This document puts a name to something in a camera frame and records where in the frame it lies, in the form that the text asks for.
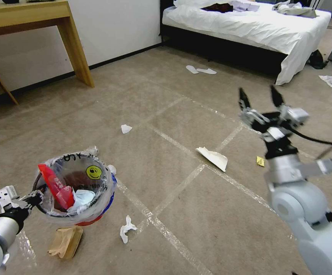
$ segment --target black bag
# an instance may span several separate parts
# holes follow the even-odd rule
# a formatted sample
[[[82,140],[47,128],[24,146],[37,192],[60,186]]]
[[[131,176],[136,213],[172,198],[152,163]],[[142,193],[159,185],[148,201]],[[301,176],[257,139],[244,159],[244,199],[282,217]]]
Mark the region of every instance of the black bag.
[[[326,67],[328,61],[324,61],[324,58],[322,57],[322,54],[319,52],[319,50],[314,51],[310,58],[308,59],[309,64],[314,67],[317,70],[322,70]]]

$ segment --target black bed frame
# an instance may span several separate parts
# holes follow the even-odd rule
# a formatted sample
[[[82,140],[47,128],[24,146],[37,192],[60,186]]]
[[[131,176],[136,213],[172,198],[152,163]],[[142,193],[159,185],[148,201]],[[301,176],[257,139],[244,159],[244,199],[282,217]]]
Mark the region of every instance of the black bed frame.
[[[228,65],[252,69],[274,77],[280,73],[286,54],[162,24],[163,11],[171,6],[173,0],[160,0],[160,36],[163,43],[196,50],[205,55],[208,61],[227,61]]]

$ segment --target white tissue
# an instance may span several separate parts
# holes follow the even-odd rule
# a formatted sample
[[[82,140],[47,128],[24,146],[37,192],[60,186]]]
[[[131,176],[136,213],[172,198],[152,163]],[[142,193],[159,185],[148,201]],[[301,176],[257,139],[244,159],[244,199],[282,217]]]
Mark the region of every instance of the white tissue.
[[[216,71],[213,71],[212,69],[208,68],[207,70],[205,69],[196,69],[197,71],[201,72],[201,73],[207,73],[207,74],[216,74]]]
[[[126,216],[126,225],[123,225],[120,228],[120,237],[124,243],[128,242],[128,236],[126,236],[125,233],[131,229],[137,230],[136,226],[131,223],[131,218],[129,217],[129,215],[127,215]]]
[[[121,125],[121,132],[123,132],[123,134],[129,133],[131,129],[132,127],[129,125],[126,124]]]
[[[203,156],[205,156],[210,162],[215,164],[223,172],[226,172],[228,159],[224,155],[222,155],[218,152],[209,151],[205,147],[204,148],[199,147],[199,148],[196,148],[196,150],[199,153],[201,153]]]
[[[110,164],[107,167],[110,169],[111,173],[113,173],[114,175],[116,175],[116,168],[115,168],[115,166],[113,166],[113,165]]]
[[[186,66],[186,69],[188,69],[190,72],[192,72],[193,74],[197,74],[198,71],[195,69],[194,66],[191,66],[191,65],[187,65]]]
[[[74,204],[69,207],[67,212],[80,210],[81,206],[90,203],[96,194],[90,190],[78,189],[76,192],[73,190]]]

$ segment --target chair leg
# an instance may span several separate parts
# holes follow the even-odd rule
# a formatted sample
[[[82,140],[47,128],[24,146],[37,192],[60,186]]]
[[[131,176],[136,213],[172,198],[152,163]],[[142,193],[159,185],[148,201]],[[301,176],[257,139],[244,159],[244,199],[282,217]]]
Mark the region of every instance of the chair leg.
[[[4,85],[0,82],[0,87],[4,90],[4,92],[6,92],[8,94],[8,96],[11,98],[11,100],[16,104],[19,105],[18,101],[14,98],[14,96],[12,95],[12,93],[10,91],[8,91]]]

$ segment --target slipper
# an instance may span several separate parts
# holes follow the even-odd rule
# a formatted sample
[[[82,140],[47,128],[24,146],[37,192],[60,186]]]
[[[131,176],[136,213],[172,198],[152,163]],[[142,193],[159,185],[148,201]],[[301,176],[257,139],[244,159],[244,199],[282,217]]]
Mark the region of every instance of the slipper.
[[[191,66],[191,65],[187,65],[186,66],[186,69],[188,69],[190,72],[192,72],[193,74],[197,74],[199,73],[194,66]]]
[[[208,68],[207,70],[204,69],[196,69],[197,71],[201,72],[201,73],[207,73],[207,74],[216,74],[216,71],[213,71],[212,69]]]

